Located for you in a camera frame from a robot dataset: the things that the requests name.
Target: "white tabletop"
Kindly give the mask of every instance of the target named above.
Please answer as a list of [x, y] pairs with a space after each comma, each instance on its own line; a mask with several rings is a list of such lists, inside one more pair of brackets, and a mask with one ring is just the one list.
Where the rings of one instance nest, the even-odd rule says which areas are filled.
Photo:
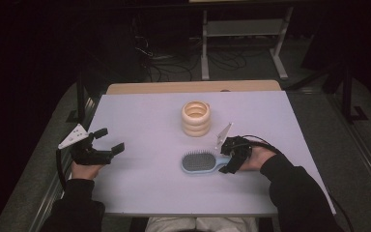
[[[212, 127], [203, 137], [181, 128], [181, 109], [191, 101], [211, 106]], [[260, 136], [303, 166], [326, 188], [283, 91], [104, 95], [89, 131], [107, 128], [94, 141], [98, 150], [124, 142], [126, 149], [96, 179], [93, 198], [107, 213], [127, 216], [263, 216], [277, 211], [270, 182], [259, 172], [185, 174], [186, 152], [216, 150], [216, 136], [230, 123], [228, 136]]]

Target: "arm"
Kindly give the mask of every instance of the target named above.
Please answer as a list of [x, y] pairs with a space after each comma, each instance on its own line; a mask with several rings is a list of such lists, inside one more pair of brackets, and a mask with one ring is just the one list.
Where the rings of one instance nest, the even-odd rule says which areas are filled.
[[71, 179], [65, 195], [53, 204], [50, 216], [44, 222], [42, 232], [48, 231], [101, 231], [103, 206], [92, 200], [93, 179], [101, 165], [84, 166], [72, 163]]
[[242, 170], [260, 170], [271, 181], [270, 198], [278, 209], [281, 231], [343, 231], [319, 185], [303, 167], [293, 166], [284, 155], [254, 147]]

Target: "blue hairbrush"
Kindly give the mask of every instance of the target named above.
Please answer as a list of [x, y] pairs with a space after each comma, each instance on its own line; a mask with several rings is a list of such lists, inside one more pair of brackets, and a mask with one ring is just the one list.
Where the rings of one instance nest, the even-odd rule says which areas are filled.
[[188, 174], [209, 173], [214, 171], [219, 165], [227, 164], [230, 159], [230, 157], [216, 157], [209, 151], [193, 151], [183, 156], [182, 168]]

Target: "white fabric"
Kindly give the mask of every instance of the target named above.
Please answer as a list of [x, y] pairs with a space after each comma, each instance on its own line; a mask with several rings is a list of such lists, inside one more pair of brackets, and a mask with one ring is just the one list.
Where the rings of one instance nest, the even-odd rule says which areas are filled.
[[258, 232], [255, 217], [150, 217], [146, 232]]

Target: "black sleeve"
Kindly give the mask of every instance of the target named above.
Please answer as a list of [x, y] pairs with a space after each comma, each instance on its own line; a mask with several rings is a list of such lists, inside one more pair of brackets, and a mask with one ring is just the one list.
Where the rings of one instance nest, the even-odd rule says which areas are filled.
[[41, 232], [100, 232], [99, 202], [92, 200], [94, 186], [89, 180], [68, 180], [64, 197], [53, 204]]
[[278, 154], [261, 168], [270, 181], [270, 198], [278, 210], [282, 232], [343, 231], [336, 223], [327, 198], [303, 167], [293, 166]]

